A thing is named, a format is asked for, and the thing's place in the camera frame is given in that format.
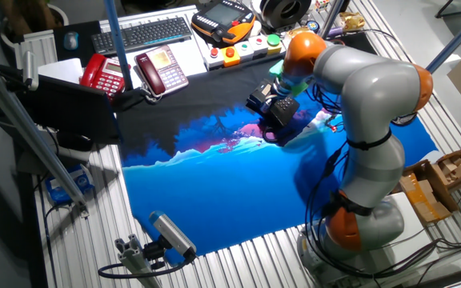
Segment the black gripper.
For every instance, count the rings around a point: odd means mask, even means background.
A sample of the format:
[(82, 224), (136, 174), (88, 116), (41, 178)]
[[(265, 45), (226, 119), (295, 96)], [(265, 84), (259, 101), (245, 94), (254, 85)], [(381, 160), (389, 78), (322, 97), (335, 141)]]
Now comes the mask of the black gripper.
[[(271, 94), (269, 96), (269, 99), (272, 101), (272, 102), (277, 102), (277, 107), (279, 109), (283, 109), (283, 102), (282, 101), (279, 101), (279, 99), (284, 99), (286, 98), (287, 96), (289, 95), (289, 89), (286, 88), (286, 87), (282, 87), (280, 85), (277, 85), (277, 84), (274, 84), (272, 87), (271, 87)], [(270, 108), (269, 108), (269, 113), (271, 115), (274, 115), (275, 114), (275, 111), (276, 111), (276, 108), (275, 108), (275, 104), (271, 104), (270, 105)]]

